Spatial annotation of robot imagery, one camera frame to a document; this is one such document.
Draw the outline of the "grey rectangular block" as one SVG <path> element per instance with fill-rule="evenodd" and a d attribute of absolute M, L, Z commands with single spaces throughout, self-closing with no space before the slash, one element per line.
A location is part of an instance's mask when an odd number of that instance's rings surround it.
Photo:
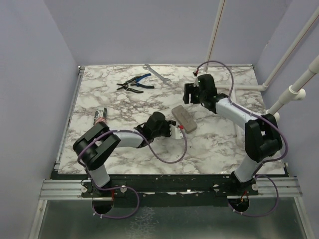
<path fill-rule="evenodd" d="M 184 127 L 187 134 L 194 132 L 197 129 L 197 124 L 188 111 L 179 105 L 171 110 L 172 115 L 178 121 L 178 123 Z"/>

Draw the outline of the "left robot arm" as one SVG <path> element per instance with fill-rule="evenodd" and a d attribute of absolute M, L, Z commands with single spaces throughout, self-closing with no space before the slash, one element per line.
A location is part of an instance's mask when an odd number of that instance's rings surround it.
<path fill-rule="evenodd" d="M 103 197 L 110 191 L 110 176 L 104 163 L 117 147 L 143 148 L 157 137 L 171 137 L 176 126 L 176 121 L 167 120 L 160 112 L 154 112 L 132 132 L 110 130 L 105 122 L 98 122 L 75 141 L 73 150 L 94 181 L 93 191 Z"/>

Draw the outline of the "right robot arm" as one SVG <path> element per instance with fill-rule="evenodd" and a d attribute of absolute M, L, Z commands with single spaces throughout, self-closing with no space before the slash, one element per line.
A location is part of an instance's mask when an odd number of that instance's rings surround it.
<path fill-rule="evenodd" d="M 229 189 L 235 195 L 247 189 L 246 182 L 252 180 L 262 161 L 283 147 L 275 117 L 272 114 L 258 115 L 231 102 L 228 95 L 217 92 L 210 74 L 198 76 L 196 83 L 185 84 L 183 101 L 185 104 L 200 104 L 244 130 L 246 157 L 232 172 L 234 179 L 229 182 Z"/>

